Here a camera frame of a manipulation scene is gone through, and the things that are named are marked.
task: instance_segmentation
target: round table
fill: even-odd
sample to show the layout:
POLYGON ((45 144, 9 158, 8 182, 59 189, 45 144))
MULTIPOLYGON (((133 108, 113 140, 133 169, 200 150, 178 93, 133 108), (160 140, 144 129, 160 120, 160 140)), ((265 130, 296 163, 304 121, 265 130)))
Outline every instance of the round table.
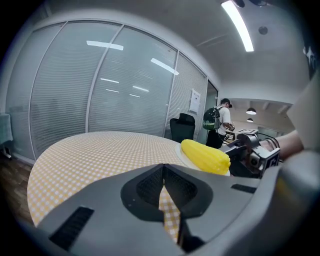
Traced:
MULTIPOLYGON (((123 131, 89 132, 65 138, 37 159, 27 186, 34 224, 85 186, 112 175, 154 164, 185 166, 175 153, 178 143, 163 137, 123 131)), ((165 187, 159 209, 164 228, 176 241, 180 212, 165 187)))

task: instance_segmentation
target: human arm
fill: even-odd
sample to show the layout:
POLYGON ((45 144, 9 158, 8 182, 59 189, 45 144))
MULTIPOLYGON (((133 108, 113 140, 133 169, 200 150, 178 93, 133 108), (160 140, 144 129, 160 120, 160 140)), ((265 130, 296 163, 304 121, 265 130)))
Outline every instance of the human arm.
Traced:
MULTIPOLYGON (((279 147, 280 147, 280 159, 285 160, 288 157, 299 153, 300 151, 302 151, 304 149, 304 146, 301 142, 301 139, 299 138, 298 132, 296 130, 280 136, 278 138, 276 138, 276 140, 279 143, 279 147)), ((262 140, 260 141, 260 144, 262 147, 264 147, 265 149, 272 151, 273 147, 272 144, 270 144, 268 141, 266 140, 262 140)))
POLYGON ((235 129, 235 128, 232 127, 232 126, 230 125, 230 123, 228 123, 228 122, 224 122, 224 123, 223 123, 223 126, 226 127, 226 128, 228 128, 231 132, 235 129))
POLYGON ((222 125, 229 129, 230 131, 233 131, 235 128, 231 125, 231 116, 230 111, 228 108, 223 108, 223 111, 221 112, 221 121, 222 125))

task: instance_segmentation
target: black pants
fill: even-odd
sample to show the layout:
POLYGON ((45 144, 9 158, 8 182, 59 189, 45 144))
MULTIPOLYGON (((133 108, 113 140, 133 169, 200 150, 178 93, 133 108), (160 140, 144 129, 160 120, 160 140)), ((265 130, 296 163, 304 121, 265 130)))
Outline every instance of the black pants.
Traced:
POLYGON ((217 133, 215 130, 211 130, 208 133, 208 138, 206 140, 207 146, 215 149, 220 149, 222 144, 224 143, 225 135, 221 135, 217 133))

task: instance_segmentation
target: wooden floor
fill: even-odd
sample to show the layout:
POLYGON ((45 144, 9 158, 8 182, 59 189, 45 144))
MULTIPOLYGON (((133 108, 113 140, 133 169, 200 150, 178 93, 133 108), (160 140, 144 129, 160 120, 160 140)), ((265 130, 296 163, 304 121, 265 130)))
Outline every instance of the wooden floor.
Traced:
POLYGON ((0 183, 8 206, 15 217, 30 224, 27 202, 27 185, 32 166, 17 159, 7 159, 0 153, 0 183))

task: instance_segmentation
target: black cap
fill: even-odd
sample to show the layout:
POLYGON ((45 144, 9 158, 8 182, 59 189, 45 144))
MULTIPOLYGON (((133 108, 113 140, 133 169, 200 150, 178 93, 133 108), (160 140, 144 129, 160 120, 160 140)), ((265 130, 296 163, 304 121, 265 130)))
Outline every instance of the black cap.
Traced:
POLYGON ((229 103, 229 108, 232 108, 232 104, 228 98, 224 98, 221 100, 221 104, 224 104, 224 103, 229 103))

